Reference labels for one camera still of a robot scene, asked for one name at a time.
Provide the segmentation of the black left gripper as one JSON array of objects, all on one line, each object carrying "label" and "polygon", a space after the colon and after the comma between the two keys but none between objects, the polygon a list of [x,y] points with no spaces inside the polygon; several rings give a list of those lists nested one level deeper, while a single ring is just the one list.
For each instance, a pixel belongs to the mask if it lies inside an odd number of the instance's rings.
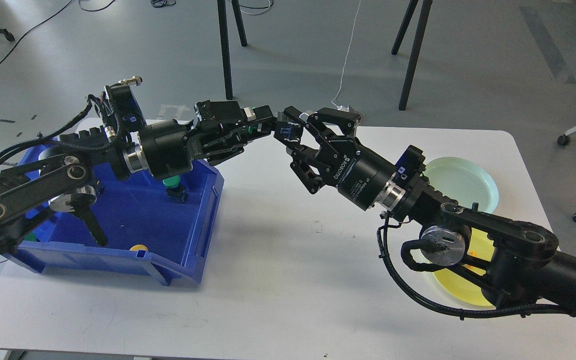
[{"label": "black left gripper", "polygon": [[194,109],[193,127],[165,120],[138,131],[148,171],[156,180],[189,173],[195,160],[222,164],[243,153],[253,140],[272,134],[277,125],[269,105],[241,108],[234,100],[206,100]]}]

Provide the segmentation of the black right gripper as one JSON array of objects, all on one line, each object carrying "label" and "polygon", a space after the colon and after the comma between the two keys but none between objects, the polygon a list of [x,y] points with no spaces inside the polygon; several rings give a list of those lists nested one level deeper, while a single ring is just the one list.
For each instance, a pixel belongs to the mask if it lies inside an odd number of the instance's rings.
[{"label": "black right gripper", "polygon": [[361,210],[380,204],[392,211],[402,200],[402,187],[394,180],[397,168],[356,139],[361,119],[336,108],[286,107],[282,121],[303,126],[301,143],[288,147],[290,168],[311,194],[324,186],[336,187]]}]

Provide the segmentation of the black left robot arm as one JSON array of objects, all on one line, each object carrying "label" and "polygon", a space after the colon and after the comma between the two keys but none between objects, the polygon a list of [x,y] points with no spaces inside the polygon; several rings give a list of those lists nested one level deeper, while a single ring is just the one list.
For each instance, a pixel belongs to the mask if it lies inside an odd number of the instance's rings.
[{"label": "black left robot arm", "polygon": [[0,255],[16,253],[57,212],[83,221],[105,246],[91,210],[99,192],[94,166],[108,163],[121,181],[141,171],[166,180],[189,173],[200,159],[217,166],[275,129],[267,105],[242,108],[236,101],[199,102],[190,123],[148,125],[131,91],[142,81],[133,76],[106,86],[101,96],[88,95],[86,107],[62,128],[0,152]]}]

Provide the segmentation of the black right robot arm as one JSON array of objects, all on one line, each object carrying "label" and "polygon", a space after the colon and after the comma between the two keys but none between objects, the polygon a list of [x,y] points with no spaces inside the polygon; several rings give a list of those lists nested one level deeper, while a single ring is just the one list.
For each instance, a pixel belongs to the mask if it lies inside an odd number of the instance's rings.
[{"label": "black right robot arm", "polygon": [[[301,112],[287,107],[275,138],[286,145],[291,169],[316,193],[336,188],[361,210],[381,205],[376,231],[379,257],[400,289],[419,305],[460,319],[533,314],[576,318],[576,256],[558,250],[548,229],[462,206],[436,190],[425,176],[422,150],[410,145],[391,163],[355,136],[360,116],[331,108]],[[405,220],[421,225],[400,257],[411,271],[450,271],[475,285],[492,310],[467,310],[432,301],[408,285],[394,268],[387,233]]]}]

